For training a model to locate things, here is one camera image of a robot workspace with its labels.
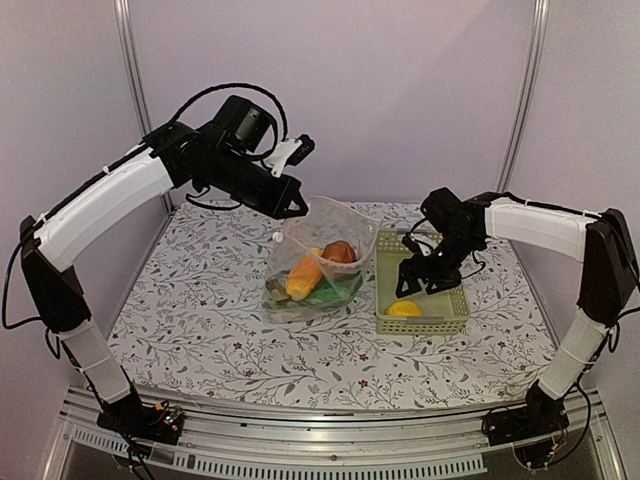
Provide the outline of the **yellow toy lemon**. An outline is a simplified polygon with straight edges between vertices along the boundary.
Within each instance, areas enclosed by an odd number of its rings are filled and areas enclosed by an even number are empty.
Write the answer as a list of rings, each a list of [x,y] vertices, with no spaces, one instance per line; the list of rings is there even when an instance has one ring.
[[[394,317],[422,317],[421,308],[409,300],[400,300],[391,304],[385,311],[386,315]]]

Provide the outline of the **clear pink zip top bag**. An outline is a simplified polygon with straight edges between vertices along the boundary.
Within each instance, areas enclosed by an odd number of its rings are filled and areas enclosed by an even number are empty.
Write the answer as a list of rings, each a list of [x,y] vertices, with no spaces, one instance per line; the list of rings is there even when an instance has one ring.
[[[331,313],[364,284],[382,219],[329,197],[312,197],[308,206],[273,234],[261,298],[270,323]]]

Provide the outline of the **brown toy potato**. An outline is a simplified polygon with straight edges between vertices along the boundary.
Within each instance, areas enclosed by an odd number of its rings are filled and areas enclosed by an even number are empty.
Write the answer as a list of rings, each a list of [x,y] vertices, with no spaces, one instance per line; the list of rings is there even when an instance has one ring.
[[[323,249],[322,257],[325,260],[341,264],[354,263],[358,259],[352,245],[343,240],[327,244]]]

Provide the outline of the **orange yellow toy mango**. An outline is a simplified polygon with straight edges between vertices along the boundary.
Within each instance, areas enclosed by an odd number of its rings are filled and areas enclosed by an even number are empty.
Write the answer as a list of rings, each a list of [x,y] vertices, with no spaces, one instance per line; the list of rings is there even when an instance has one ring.
[[[286,291],[294,301],[301,301],[308,296],[323,278],[323,272],[316,258],[322,255],[322,250],[312,247],[309,255],[305,255],[289,272]]]

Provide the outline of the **green white toy bok choy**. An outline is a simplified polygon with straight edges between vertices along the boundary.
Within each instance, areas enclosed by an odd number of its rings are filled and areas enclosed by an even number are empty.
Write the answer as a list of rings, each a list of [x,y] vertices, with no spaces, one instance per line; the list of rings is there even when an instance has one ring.
[[[362,286],[363,280],[359,275],[341,277],[331,283],[322,280],[302,303],[307,306],[335,306],[349,302]]]

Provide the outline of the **green yellow toy avocado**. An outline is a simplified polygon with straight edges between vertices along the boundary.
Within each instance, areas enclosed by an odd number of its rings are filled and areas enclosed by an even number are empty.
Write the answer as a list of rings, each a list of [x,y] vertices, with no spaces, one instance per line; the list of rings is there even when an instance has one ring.
[[[287,294],[286,287],[278,280],[268,281],[265,283],[266,298],[270,304],[280,304],[287,302],[290,296]]]

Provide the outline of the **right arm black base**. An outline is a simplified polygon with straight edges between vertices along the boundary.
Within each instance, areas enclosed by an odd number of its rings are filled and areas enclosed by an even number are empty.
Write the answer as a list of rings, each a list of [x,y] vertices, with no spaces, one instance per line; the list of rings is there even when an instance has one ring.
[[[549,397],[538,381],[527,391],[524,406],[491,409],[481,423],[490,446],[521,442],[513,453],[518,463],[530,470],[551,465],[566,440],[568,427],[563,401]]]

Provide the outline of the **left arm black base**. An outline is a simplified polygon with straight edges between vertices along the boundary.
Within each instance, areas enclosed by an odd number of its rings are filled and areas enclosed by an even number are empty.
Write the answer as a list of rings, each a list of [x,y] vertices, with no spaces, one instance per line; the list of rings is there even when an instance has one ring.
[[[184,425],[184,410],[167,400],[146,405],[136,388],[113,403],[100,400],[101,412],[97,426],[126,438],[139,438],[168,445],[177,445]]]

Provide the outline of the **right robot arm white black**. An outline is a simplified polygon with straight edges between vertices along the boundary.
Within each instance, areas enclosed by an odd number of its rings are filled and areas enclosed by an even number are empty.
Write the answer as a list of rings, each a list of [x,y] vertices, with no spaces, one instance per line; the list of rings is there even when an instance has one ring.
[[[467,200],[449,188],[431,191],[420,206],[422,219],[441,239],[423,251],[410,233],[403,238],[408,259],[398,267],[395,295],[442,293],[461,285],[463,262],[504,240],[569,267],[575,274],[575,314],[540,379],[539,396],[517,415],[517,427],[537,436],[552,424],[562,399],[597,362],[605,347],[616,348],[623,319],[638,313],[629,300],[639,291],[639,259],[624,214],[572,209],[520,198],[510,192],[484,192]]]

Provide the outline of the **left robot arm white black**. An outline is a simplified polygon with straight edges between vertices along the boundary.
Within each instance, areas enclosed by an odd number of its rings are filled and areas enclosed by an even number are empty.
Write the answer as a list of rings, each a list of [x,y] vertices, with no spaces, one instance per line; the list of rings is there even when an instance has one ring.
[[[301,183],[283,170],[298,165],[315,143],[306,134],[291,138],[284,128],[255,103],[232,95],[199,128],[172,118],[50,212],[22,222],[19,259],[39,317],[126,433],[141,433],[149,415],[91,320],[76,259],[136,209],[186,183],[198,191],[221,190],[272,219],[305,215]]]

